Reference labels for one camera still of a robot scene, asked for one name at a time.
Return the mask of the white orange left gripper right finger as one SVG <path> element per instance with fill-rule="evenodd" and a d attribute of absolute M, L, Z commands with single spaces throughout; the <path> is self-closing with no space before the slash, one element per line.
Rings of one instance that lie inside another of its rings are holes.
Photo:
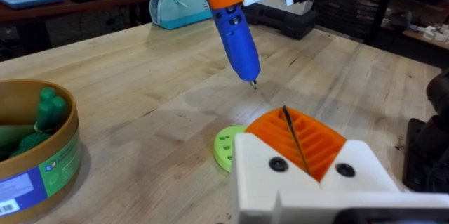
<path fill-rule="evenodd" d="M 301 184 L 338 192 L 399 191 L 367 143 L 347 140 L 289 107 L 283 118 L 290 131 L 283 156 L 297 168 Z"/>

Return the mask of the white orange left gripper left finger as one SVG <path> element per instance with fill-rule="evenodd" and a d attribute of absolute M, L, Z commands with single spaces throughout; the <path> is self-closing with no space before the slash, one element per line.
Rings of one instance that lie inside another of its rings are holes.
<path fill-rule="evenodd" d="M 256 119 L 236 134 L 232 153 L 232 222 L 269 223 L 280 191 L 319 190 L 302 169 L 304 157 L 287 107 Z"/>

